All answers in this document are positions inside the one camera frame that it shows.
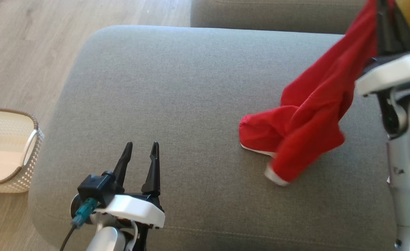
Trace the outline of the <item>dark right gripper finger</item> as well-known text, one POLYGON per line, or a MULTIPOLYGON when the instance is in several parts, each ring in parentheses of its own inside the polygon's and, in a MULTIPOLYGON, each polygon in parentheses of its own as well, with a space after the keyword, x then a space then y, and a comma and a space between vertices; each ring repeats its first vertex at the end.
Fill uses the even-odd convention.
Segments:
POLYGON ((387 56, 397 51, 397 41, 387 0, 377 0, 377 49, 379 56, 387 56))
POLYGON ((393 16, 397 39, 403 51, 410 51, 410 25, 397 3, 394 4, 393 16))

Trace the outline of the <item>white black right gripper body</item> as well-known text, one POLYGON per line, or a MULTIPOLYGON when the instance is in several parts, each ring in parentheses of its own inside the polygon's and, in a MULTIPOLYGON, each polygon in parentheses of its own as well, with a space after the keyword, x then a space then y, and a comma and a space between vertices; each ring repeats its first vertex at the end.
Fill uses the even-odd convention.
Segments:
POLYGON ((410 83, 410 54, 377 66, 355 81, 360 95, 369 95, 410 83))

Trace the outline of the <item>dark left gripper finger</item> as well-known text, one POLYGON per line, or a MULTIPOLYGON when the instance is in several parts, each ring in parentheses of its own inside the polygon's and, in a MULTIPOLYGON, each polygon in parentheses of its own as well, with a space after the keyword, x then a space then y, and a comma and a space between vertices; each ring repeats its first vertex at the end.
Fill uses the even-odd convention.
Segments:
POLYGON ((145 195, 160 196, 160 162, 159 162, 159 143, 154 142, 150 153, 151 164, 145 183, 142 185, 141 192, 145 195))
POLYGON ((113 171, 113 174, 115 176, 114 185, 115 185, 116 194, 123 194, 125 192, 124 181, 125 181, 127 166, 131 160, 132 150, 133 150, 133 143, 128 142, 113 171))

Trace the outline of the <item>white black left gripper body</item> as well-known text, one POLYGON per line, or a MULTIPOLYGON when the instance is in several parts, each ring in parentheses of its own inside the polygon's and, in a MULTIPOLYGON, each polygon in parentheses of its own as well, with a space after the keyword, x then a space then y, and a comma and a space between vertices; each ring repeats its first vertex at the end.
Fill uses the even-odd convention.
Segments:
POLYGON ((154 204, 128 195, 115 195, 106 208, 97 208, 93 214, 93 225, 117 229, 132 228, 131 223, 163 228, 165 213, 154 204))

